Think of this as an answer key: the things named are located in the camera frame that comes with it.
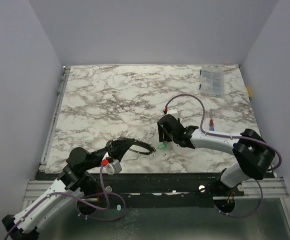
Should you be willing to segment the green tagged key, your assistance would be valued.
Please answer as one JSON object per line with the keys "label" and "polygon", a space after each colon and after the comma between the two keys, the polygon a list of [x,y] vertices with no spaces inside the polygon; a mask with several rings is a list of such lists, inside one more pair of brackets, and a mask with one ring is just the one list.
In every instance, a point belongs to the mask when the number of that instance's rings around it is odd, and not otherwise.
{"label": "green tagged key", "polygon": [[164,149],[166,147],[167,147],[167,143],[165,143],[165,142],[162,142],[162,143],[157,145],[157,149],[158,150],[162,150],[162,149]]}

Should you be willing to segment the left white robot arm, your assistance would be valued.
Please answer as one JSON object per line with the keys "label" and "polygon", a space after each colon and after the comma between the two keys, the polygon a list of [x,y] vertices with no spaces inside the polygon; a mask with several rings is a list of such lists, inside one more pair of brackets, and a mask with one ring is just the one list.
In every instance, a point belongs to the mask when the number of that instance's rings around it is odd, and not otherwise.
{"label": "left white robot arm", "polygon": [[38,239],[41,223],[46,223],[52,214],[71,200],[106,211],[110,207],[110,193],[105,190],[103,175],[99,175],[100,183],[97,183],[88,171],[100,168],[110,175],[119,173],[122,157],[135,141],[134,138],[110,140],[104,148],[94,152],[82,147],[72,149],[66,160],[67,165],[49,188],[20,213],[3,218],[2,223],[7,231],[5,239]]}

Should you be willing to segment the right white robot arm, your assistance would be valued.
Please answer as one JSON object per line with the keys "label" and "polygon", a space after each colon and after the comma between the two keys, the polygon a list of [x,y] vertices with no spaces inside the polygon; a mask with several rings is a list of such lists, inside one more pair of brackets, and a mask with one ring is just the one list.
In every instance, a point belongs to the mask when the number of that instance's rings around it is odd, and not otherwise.
{"label": "right white robot arm", "polygon": [[166,114],[158,122],[159,141],[174,142],[182,148],[211,149],[235,156],[237,163],[222,170],[211,184],[222,196],[248,179],[262,180],[275,151],[253,130],[242,133],[204,132],[197,126],[184,127],[178,119]]}

